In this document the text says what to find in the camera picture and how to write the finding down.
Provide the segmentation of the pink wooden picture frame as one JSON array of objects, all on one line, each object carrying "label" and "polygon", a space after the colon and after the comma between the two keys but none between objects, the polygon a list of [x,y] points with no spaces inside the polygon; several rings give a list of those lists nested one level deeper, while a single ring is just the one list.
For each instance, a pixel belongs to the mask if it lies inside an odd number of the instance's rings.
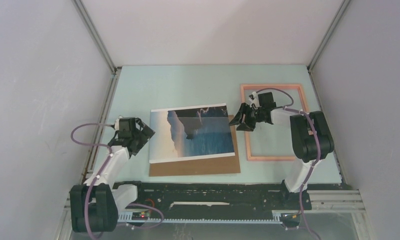
[{"label": "pink wooden picture frame", "polygon": [[[245,102],[247,90],[261,90],[266,88],[275,88],[279,90],[296,90],[299,95],[299,102],[301,103],[302,109],[306,112],[309,111],[309,106],[307,98],[304,92],[302,84],[299,83],[274,83],[274,84],[241,84],[241,102]],[[252,153],[252,143],[250,140],[250,133],[245,132],[245,144],[246,144],[246,155],[248,161],[265,161],[265,162],[276,162],[276,161],[293,161],[295,156],[292,155],[253,155]]]}]

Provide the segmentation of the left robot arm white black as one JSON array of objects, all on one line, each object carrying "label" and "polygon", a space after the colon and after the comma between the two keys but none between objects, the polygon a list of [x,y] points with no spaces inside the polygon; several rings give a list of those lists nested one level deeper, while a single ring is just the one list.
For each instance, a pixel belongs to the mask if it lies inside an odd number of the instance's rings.
[{"label": "left robot arm white black", "polygon": [[115,133],[107,143],[100,143],[107,154],[100,168],[83,184],[70,190],[72,229],[77,233],[112,232],[119,212],[128,205],[140,208],[146,195],[134,184],[123,184],[113,189],[117,176],[131,157],[152,138],[155,132],[138,117],[118,117],[109,127]]}]

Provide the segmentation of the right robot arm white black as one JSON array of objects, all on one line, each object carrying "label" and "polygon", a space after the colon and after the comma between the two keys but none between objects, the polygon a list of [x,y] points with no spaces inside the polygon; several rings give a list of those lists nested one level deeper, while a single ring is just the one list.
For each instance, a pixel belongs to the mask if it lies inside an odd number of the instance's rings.
[{"label": "right robot arm white black", "polygon": [[307,189],[314,168],[334,151],[334,140],[322,111],[305,112],[293,109],[291,102],[277,106],[274,88],[263,88],[249,95],[248,103],[242,103],[237,114],[229,122],[238,131],[252,132],[257,123],[286,126],[290,129],[295,162],[283,181],[286,191],[279,194],[279,204],[291,209],[299,202],[297,193]]}]

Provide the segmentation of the landscape photo print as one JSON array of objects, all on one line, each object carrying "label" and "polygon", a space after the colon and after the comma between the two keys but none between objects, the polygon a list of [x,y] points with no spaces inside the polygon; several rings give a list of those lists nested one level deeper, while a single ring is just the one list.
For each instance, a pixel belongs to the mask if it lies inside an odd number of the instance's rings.
[{"label": "landscape photo print", "polygon": [[225,103],[153,109],[149,163],[172,163],[235,155]]}]

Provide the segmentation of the brown backing board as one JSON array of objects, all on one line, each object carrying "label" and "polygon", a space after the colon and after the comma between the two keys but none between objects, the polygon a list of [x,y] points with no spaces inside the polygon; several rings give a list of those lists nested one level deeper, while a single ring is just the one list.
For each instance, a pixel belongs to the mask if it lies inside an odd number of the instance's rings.
[{"label": "brown backing board", "polygon": [[235,155],[209,159],[197,159],[167,163],[149,163],[149,176],[195,176],[195,175],[220,175],[238,174],[241,172],[236,133],[231,128]]}]

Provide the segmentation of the small circuit board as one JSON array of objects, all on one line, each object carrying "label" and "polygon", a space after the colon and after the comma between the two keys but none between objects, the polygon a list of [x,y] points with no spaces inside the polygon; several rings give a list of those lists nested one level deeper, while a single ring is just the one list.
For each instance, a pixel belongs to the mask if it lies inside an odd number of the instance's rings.
[{"label": "small circuit board", "polygon": [[133,221],[146,221],[150,217],[149,212],[133,212],[131,220]]}]

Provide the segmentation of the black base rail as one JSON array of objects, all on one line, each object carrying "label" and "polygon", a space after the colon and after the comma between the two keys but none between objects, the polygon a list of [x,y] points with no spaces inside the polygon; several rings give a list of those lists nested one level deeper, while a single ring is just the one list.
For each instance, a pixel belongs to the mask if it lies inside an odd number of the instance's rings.
[{"label": "black base rail", "polygon": [[311,210],[309,194],[289,193],[281,184],[151,183],[133,184],[136,203],[149,204],[167,219],[267,220],[282,213]]}]

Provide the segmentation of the aluminium frame rails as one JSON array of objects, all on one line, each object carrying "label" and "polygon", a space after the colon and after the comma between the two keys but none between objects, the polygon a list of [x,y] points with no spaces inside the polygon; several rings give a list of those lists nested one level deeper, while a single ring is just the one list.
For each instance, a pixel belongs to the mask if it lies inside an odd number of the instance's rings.
[{"label": "aluminium frame rails", "polygon": [[[358,190],[311,190],[309,194],[312,206],[310,213],[349,214],[353,221],[353,230],[359,240],[375,239]],[[68,196],[53,239],[69,240],[71,234],[70,197]]]}]

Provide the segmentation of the left corner metal post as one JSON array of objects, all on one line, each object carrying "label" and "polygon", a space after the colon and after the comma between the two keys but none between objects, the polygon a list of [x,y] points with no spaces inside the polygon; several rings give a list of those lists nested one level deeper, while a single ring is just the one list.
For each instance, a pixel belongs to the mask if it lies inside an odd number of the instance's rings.
[{"label": "left corner metal post", "polygon": [[87,8],[82,0],[71,0],[73,3],[76,11],[78,12],[82,22],[84,23],[89,35],[91,36],[94,44],[96,45],[97,49],[99,50],[102,58],[106,62],[108,68],[110,69],[112,74],[115,74],[117,71],[117,66],[114,64],[97,28],[95,27],[92,18],[90,17]]}]

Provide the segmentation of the corner metal post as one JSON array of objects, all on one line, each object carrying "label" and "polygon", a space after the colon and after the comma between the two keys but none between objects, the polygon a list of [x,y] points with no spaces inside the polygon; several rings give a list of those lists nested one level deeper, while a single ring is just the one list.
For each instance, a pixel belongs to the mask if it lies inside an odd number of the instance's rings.
[{"label": "corner metal post", "polygon": [[325,48],[327,47],[328,43],[330,42],[333,34],[335,33],[338,25],[340,24],[342,18],[344,17],[345,13],[347,12],[352,0],[343,0],[335,13],[334,18],[332,19],[327,31],[325,32],[318,48],[316,49],[315,53],[313,54],[308,66],[307,70],[309,73],[313,72],[317,62],[319,61],[321,55],[323,54]]},{"label": "corner metal post", "polygon": [[97,49],[99,50],[102,58],[106,62],[108,68],[110,69],[112,74],[115,74],[117,71],[117,66],[114,64],[97,28],[95,27],[92,18],[90,17],[87,8],[82,0],[71,0],[73,3],[76,11],[78,12],[82,22],[84,23],[89,35],[91,36],[94,44],[96,45]]}]

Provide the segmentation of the right corner metal post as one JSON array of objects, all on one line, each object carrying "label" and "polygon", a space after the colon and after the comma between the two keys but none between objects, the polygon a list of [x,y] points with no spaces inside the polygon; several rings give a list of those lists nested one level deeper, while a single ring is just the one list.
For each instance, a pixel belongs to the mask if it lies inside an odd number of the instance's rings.
[{"label": "right corner metal post", "polygon": [[342,18],[344,17],[345,13],[347,12],[352,0],[343,0],[335,13],[334,18],[332,19],[327,31],[325,32],[318,48],[316,49],[315,53],[313,54],[308,66],[307,70],[309,73],[313,72],[317,62],[319,61],[321,55],[323,54],[325,48],[327,47],[328,43],[330,42],[333,34],[335,33],[338,25],[340,24]]}]

